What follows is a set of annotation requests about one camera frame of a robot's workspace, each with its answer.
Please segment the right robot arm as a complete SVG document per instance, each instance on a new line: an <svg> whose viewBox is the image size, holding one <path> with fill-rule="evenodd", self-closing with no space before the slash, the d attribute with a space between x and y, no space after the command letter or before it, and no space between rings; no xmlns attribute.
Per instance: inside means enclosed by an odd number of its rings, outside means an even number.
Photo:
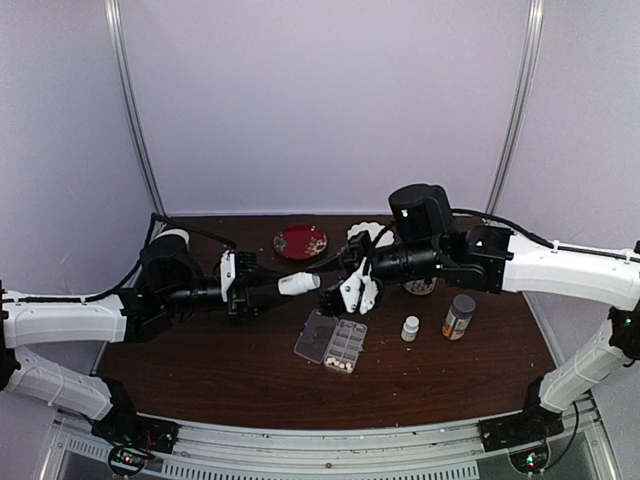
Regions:
<svg viewBox="0 0 640 480"><path fill-rule="evenodd" d="M579 396L638 360L638 250L550 242L498 218L458 230L457 211L439 185L405 186L388 201L399 237L395 243L381 247L377 238L362 232L337 254L308 268L313 276L346 275L322 291L325 314L366 314L380 301L385 285L433 278L486 293L549 293L608 305L598 332L568 361L530 385L523 411L512 423L519 440L535 440Z"/></svg>

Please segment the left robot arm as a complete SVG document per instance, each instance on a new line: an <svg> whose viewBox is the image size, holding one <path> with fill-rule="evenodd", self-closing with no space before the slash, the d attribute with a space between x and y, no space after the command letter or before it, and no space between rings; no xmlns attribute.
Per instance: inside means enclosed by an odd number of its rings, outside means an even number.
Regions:
<svg viewBox="0 0 640 480"><path fill-rule="evenodd" d="M117 381L90 377L29 351L31 344L64 341L139 343L169 329L178 314L224 309L257 315L318 287L317 277L284 275L257 264L251 252L226 250L220 273L207 277L189 255L189 235L160 233L140 254L131 288L63 298L1 294L1 387L73 410L94 430L123 444L150 430Z"/></svg>

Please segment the clear plastic pill organizer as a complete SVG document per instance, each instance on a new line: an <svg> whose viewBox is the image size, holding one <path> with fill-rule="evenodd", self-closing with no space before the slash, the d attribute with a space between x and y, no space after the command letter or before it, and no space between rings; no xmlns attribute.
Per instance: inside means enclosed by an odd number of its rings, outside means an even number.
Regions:
<svg viewBox="0 0 640 480"><path fill-rule="evenodd" d="M294 353L312 364L351 374L363 351L367 331L367 326L363 323L325 316L314 309L300 332ZM346 372L327 367L325 360L329 357L351 362L353 371Z"/></svg>

